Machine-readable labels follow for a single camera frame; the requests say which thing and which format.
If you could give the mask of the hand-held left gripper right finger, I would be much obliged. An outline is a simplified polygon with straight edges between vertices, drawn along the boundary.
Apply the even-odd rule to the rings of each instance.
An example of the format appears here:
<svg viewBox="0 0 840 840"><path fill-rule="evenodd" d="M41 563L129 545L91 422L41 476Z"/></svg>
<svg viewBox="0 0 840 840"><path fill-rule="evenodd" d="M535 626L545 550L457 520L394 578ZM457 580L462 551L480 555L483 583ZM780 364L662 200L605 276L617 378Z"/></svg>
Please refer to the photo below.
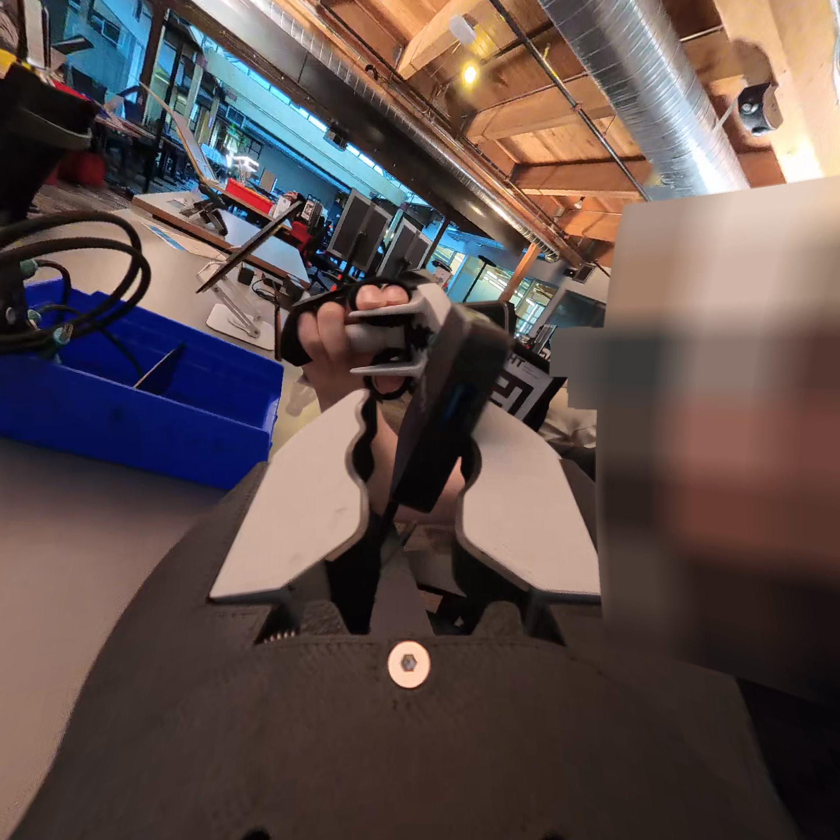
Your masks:
<svg viewBox="0 0 840 840"><path fill-rule="evenodd" d="M498 406L484 408L471 443L458 544L522 591L599 598L596 549L554 450Z"/></svg>

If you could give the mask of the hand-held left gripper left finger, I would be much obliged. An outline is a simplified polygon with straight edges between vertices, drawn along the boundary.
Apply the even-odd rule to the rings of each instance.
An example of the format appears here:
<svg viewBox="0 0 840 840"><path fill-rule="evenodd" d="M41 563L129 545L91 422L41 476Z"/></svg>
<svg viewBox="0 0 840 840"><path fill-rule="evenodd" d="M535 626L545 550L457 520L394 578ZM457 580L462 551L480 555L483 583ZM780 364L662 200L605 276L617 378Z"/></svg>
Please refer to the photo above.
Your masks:
<svg viewBox="0 0 840 840"><path fill-rule="evenodd" d="M272 456L208 594L216 603L272 600L323 561L338 558L368 528L366 468L354 453L373 429L366 390L347 395Z"/></svg>

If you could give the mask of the person's right hand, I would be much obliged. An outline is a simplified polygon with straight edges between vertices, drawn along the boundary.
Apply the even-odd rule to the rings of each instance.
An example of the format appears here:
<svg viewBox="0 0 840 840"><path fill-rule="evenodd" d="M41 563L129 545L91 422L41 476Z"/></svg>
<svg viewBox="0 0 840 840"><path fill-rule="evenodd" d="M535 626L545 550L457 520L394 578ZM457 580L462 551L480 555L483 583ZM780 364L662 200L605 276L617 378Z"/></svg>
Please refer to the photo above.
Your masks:
<svg viewBox="0 0 840 840"><path fill-rule="evenodd" d="M358 310L375 310L408 303L408 292L396 285L362 286L356 298ZM297 329L302 348L311 362L303 366L303 374L315 392L321 413L348 394L364 387L363 377L352 369L372 364L370 356L355 353L350 347L345 321L349 310L339 301L324 302L316 311L300 315ZM375 389L383 394L398 391L404 378L379 376L373 379Z"/></svg>

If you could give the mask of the grey computer monitor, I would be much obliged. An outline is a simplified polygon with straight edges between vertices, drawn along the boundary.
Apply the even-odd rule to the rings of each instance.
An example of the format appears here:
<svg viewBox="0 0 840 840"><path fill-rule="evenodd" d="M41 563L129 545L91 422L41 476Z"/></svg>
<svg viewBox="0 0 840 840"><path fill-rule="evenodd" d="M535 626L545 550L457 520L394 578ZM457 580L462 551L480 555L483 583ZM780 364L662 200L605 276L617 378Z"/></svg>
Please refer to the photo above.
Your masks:
<svg viewBox="0 0 840 840"><path fill-rule="evenodd" d="M366 273L392 219L393 213L351 189L326 254L343 262L347 269Z"/></svg>
<svg viewBox="0 0 840 840"><path fill-rule="evenodd" d="M375 277L397 278L407 270L422 268L431 246L432 239L403 216L375 272Z"/></svg>

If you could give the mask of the blue plastic bin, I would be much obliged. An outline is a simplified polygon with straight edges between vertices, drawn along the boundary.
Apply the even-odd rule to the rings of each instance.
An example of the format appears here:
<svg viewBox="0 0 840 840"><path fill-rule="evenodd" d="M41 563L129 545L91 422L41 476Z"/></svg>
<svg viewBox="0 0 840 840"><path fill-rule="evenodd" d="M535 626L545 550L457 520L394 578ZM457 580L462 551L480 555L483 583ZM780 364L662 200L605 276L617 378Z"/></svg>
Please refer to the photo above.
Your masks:
<svg viewBox="0 0 840 840"><path fill-rule="evenodd" d="M144 308L72 340L59 361L4 355L1 435L232 489L267 460L280 363Z"/></svg>

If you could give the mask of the tablet on white stand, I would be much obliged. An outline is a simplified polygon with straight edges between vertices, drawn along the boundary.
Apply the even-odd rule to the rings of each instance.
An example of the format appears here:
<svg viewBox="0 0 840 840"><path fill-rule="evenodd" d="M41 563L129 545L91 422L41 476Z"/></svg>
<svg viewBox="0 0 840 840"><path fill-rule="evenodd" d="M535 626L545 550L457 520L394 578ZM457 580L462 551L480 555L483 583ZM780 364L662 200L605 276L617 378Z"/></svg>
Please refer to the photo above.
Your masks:
<svg viewBox="0 0 840 840"><path fill-rule="evenodd" d="M296 201L276 220L259 229L255 235L239 246L225 262L211 261L196 275L202 285L196 293L211 291L217 302L206 320L207 327L229 338L244 341L260 350L275 352L276 320L270 322L237 291L237 283L229 280L228 274L244 264L256 249L268 239L273 238L277 230L289 217L303 207L303 201Z"/></svg>

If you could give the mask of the dark bulky object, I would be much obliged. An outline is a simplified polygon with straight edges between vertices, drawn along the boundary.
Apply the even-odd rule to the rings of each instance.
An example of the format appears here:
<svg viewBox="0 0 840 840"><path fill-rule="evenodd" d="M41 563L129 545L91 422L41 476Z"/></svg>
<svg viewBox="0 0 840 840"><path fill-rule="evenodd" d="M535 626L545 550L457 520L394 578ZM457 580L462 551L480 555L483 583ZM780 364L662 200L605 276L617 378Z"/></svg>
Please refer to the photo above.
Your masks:
<svg viewBox="0 0 840 840"><path fill-rule="evenodd" d="M1 81L1 225L24 221L36 193L69 152L86 151L97 102L52 86L13 62Z"/></svg>

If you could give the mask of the silver ventilation duct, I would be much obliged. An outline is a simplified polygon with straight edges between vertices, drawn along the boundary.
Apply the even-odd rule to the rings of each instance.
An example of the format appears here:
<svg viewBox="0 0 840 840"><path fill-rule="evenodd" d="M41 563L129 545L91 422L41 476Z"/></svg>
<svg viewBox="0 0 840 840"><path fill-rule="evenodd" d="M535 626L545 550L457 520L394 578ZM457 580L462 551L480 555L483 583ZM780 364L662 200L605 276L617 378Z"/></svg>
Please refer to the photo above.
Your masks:
<svg viewBox="0 0 840 840"><path fill-rule="evenodd" d="M652 165L653 200L750 188L661 2L541 6Z"/></svg>

